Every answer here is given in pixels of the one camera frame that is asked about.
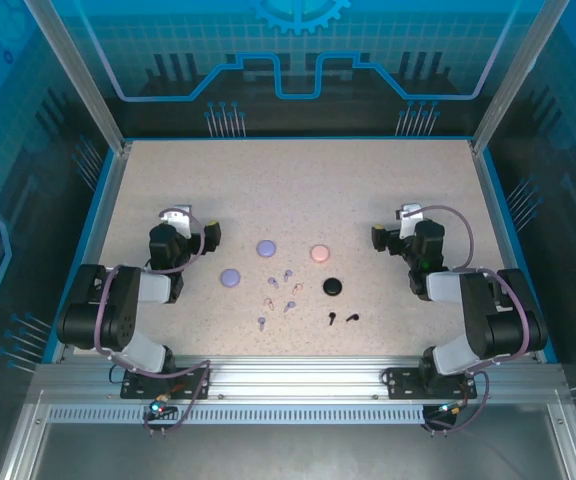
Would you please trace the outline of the aluminium frame rail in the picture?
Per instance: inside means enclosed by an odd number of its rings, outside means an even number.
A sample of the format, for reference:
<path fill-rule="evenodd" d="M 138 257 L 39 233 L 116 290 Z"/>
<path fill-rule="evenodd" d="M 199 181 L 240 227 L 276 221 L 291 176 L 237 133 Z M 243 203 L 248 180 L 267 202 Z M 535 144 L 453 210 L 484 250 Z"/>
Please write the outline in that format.
<path fill-rule="evenodd" d="M 211 361 L 209 404 L 387 404 L 389 367 L 415 368 L 415 357 L 222 356 Z M 478 377 L 478 399 L 492 404 L 569 402 L 563 369 L 530 357 L 493 365 Z M 120 402 L 122 372 L 102 357 L 75 356 L 37 367 L 26 400 L 42 404 Z"/>

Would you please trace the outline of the aluminium frame post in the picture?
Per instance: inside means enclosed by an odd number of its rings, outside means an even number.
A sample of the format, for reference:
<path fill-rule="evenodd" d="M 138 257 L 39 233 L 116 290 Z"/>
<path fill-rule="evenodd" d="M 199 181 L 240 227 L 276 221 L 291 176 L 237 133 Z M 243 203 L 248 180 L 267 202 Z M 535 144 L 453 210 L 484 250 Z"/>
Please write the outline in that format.
<path fill-rule="evenodd" d="M 93 76 L 61 17 L 50 0 L 23 0 L 88 113 L 115 154 L 122 155 L 126 141 Z"/>
<path fill-rule="evenodd" d="M 570 0 L 544 0 L 473 135 L 471 150 L 475 156 L 483 155 L 569 2 Z"/>

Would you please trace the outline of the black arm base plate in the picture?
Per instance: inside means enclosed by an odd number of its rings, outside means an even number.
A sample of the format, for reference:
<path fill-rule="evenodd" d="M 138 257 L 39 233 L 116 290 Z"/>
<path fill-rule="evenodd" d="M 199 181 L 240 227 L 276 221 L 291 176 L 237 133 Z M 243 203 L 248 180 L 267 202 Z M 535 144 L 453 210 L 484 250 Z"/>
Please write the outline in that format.
<path fill-rule="evenodd" d="M 173 379 L 155 379 L 125 372 L 120 398 L 129 400 L 154 400 L 160 395 L 167 395 L 173 400 L 190 400 L 200 386 L 198 399 L 208 397 L 208 382 L 210 373 L 206 374 L 203 382 L 200 381 L 205 369 L 200 368 L 194 372 Z"/>
<path fill-rule="evenodd" d="M 381 382 L 386 386 L 390 400 L 463 400 L 477 397 L 472 379 L 463 374 L 441 376 L 424 373 L 419 368 L 387 368 L 382 371 Z"/>

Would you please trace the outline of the small led connector board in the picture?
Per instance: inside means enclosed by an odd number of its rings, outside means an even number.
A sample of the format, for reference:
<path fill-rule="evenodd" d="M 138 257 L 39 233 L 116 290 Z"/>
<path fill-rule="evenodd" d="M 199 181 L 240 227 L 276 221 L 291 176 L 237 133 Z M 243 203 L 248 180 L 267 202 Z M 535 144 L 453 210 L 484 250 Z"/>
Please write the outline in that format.
<path fill-rule="evenodd" d="M 454 401 L 441 405 L 425 405 L 423 418 L 427 423 L 431 421 L 454 421 L 462 407 L 461 401 Z"/>
<path fill-rule="evenodd" d="M 177 413 L 178 409 L 175 406 L 169 406 L 169 400 L 170 398 L 167 396 L 158 396 L 155 398 L 146 408 L 144 420 L 146 422 L 152 422 L 170 419 Z"/>

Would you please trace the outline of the blue table edge strip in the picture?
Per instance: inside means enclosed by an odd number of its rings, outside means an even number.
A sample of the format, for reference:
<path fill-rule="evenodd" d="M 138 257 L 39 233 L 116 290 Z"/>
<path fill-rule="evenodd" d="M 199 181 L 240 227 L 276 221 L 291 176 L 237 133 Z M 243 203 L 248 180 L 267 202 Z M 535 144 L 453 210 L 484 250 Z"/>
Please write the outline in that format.
<path fill-rule="evenodd" d="M 74 253 L 64 290 L 57 307 L 53 326 L 43 352 L 42 364 L 59 361 L 63 344 L 57 339 L 57 321 L 65 311 L 70 289 L 78 268 L 83 263 L 97 263 L 101 256 L 112 212 L 121 185 L 125 162 L 122 157 L 110 150 L 104 160 L 101 175 L 97 182 L 91 204 Z"/>
<path fill-rule="evenodd" d="M 503 192 L 499 174 L 488 148 L 483 150 L 478 165 L 480 167 L 478 175 L 502 262 L 506 267 L 516 267 L 522 271 L 538 309 L 541 309 L 539 297 L 520 245 L 518 232 L 512 220 L 506 194 Z"/>

